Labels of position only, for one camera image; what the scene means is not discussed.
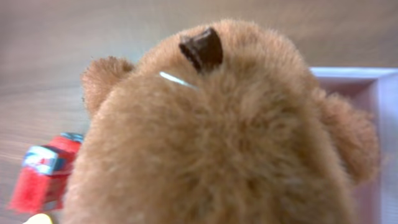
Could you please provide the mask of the red toy fire truck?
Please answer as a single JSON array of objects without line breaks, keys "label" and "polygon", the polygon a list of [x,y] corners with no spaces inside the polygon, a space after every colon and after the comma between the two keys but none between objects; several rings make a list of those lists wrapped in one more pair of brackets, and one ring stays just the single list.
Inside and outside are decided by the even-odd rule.
[{"label": "red toy fire truck", "polygon": [[37,214],[60,210],[77,152],[84,140],[78,133],[60,133],[50,142],[31,146],[22,160],[9,208]]}]

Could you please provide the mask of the brown plush bear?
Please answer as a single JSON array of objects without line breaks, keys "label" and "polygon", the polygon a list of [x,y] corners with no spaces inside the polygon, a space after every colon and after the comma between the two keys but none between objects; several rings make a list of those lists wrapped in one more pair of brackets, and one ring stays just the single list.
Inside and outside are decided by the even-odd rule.
[{"label": "brown plush bear", "polygon": [[183,30],[81,74],[90,127],[62,223],[359,223],[295,45],[252,22]]}]

